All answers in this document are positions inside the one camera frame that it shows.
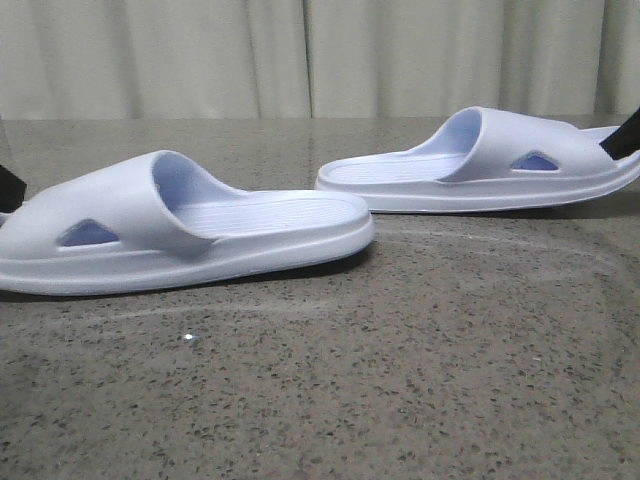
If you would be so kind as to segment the black gripper finger at image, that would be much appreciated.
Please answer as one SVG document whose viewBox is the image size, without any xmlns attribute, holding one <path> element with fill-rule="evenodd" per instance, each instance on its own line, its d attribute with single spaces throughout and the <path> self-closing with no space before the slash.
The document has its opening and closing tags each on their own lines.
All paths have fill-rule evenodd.
<svg viewBox="0 0 640 480">
<path fill-rule="evenodd" d="M 27 184 L 9 169 L 0 166 L 0 212 L 10 214 L 23 203 Z"/>
</svg>

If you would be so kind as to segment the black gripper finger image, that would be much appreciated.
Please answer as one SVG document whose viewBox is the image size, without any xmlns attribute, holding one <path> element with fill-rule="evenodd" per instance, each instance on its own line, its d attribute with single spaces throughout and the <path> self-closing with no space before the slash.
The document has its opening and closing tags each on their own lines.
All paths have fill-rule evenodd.
<svg viewBox="0 0 640 480">
<path fill-rule="evenodd" d="M 620 160 L 638 151 L 640 149 L 640 108 L 602 140 L 601 147 L 613 160 Z"/>
</svg>

